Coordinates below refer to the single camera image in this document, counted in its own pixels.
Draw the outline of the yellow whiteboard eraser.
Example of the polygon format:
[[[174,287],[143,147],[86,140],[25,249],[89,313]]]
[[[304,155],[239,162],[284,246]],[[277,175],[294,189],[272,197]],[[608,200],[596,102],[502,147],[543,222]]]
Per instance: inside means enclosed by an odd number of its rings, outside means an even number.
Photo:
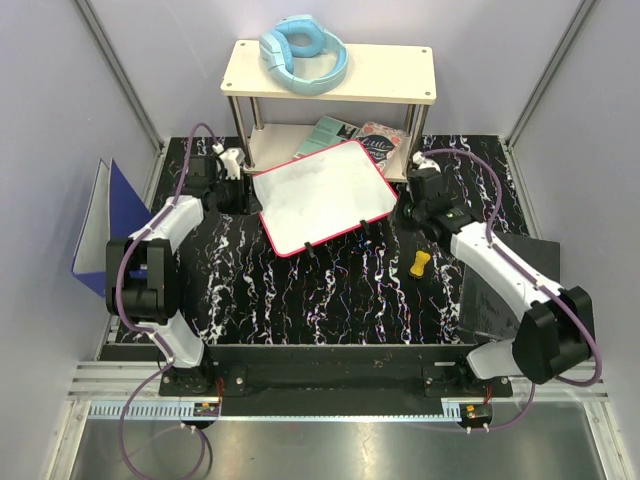
[[[416,279],[421,279],[425,275],[426,268],[431,261],[431,255],[425,251],[417,251],[414,262],[409,269],[409,275]]]

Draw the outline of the pink framed whiteboard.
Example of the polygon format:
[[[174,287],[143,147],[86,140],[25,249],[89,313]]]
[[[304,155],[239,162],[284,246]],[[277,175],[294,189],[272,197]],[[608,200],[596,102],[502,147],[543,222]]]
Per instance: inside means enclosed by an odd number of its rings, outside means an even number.
[[[290,257],[387,217],[397,194],[356,140],[253,176],[273,250]]]

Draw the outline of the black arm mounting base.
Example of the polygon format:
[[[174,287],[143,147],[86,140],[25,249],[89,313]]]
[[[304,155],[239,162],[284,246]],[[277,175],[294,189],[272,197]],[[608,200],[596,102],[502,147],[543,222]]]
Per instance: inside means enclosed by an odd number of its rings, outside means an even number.
[[[442,415],[444,399],[506,399],[505,376],[478,380],[468,345],[216,346],[203,378],[162,377],[165,397],[222,396],[225,417],[391,420]]]

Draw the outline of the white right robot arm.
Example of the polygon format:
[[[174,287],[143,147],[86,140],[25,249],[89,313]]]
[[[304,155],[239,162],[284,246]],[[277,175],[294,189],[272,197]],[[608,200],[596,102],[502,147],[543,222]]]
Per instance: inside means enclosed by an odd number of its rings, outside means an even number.
[[[562,287],[527,264],[466,205],[456,205],[434,167],[412,170],[398,200],[402,225],[420,230],[477,273],[518,317],[512,339],[471,350],[454,384],[476,396],[494,377],[526,377],[536,385],[562,379],[583,361],[599,361],[593,305],[581,287]]]

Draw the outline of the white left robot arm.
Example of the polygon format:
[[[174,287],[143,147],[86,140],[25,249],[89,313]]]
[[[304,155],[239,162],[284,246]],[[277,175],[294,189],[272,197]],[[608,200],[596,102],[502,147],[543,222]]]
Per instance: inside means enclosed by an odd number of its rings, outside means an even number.
[[[163,374],[196,396],[214,388],[216,372],[204,342],[181,312],[175,254],[208,213],[251,215],[260,210],[244,163],[239,148],[192,155],[186,175],[158,213],[106,246],[107,310],[147,335],[165,357]]]

